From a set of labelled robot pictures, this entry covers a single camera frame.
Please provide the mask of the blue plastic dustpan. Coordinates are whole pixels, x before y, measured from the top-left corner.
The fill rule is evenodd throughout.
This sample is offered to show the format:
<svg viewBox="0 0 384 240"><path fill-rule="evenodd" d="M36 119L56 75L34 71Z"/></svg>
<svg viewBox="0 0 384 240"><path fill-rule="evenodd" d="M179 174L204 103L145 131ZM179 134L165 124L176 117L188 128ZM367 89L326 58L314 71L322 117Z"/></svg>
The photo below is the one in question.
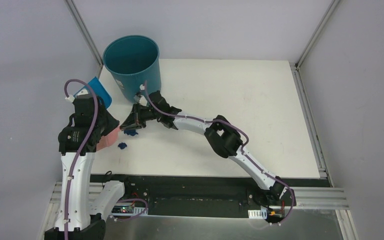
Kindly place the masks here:
<svg viewBox="0 0 384 240"><path fill-rule="evenodd" d="M112 104L112 97L104 88L100 80L97 77L94 77L87 84L92 88L92 90L98 97L102 98L105 108L108 109ZM85 95L85 94L89 94L89 89L86 86L84 86L78 92L76 92L74 94L74 97L77 97L78 95Z"/></svg>

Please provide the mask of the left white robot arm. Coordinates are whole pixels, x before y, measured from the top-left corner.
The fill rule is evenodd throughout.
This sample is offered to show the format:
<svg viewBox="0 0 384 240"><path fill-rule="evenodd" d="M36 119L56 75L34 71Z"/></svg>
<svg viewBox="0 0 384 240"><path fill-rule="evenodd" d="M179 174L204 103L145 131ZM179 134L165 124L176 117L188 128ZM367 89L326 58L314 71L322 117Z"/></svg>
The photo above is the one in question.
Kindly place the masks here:
<svg viewBox="0 0 384 240"><path fill-rule="evenodd" d="M99 96L90 93L67 98L74 105L69 123L58 135L62 163L60 207L55 224L44 232L46 240L102 240L106 219L116 201L127 202L133 189L111 180L90 202L90 178L96 152L118 139L120 122Z"/></svg>

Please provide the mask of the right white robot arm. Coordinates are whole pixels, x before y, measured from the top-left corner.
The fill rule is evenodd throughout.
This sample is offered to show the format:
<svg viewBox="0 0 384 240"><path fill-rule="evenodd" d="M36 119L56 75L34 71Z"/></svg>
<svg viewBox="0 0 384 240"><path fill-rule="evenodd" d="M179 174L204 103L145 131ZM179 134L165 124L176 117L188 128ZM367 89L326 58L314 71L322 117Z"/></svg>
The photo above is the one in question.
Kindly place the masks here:
<svg viewBox="0 0 384 240"><path fill-rule="evenodd" d="M133 104L128 117L119 127L122 131L143 129L147 121L156 120L168 129L200 134L219 157L234 161L250 175L258 187L264 190L264 200L268 204L276 205L285 201L286 193L290 195L290 205L296 204L293 189L252 156L246 148L249 143L247 135L229 123L224 116L217 115L213 119L207 119L186 114L182 109L169 105L160 91L147 93L143 90L135 97L146 103Z"/></svg>

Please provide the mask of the pink hand brush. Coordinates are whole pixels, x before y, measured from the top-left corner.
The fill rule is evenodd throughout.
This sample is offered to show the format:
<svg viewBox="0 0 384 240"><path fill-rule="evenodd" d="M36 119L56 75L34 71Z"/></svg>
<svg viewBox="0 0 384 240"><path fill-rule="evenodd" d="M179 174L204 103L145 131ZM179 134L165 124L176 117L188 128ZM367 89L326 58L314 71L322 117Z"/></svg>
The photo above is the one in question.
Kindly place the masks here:
<svg viewBox="0 0 384 240"><path fill-rule="evenodd" d="M96 145L96 151L98 152L104 148L112 146L117 141L120 131L121 131L120 127L117 126L110 133L108 133L105 136L102 136L98 144Z"/></svg>

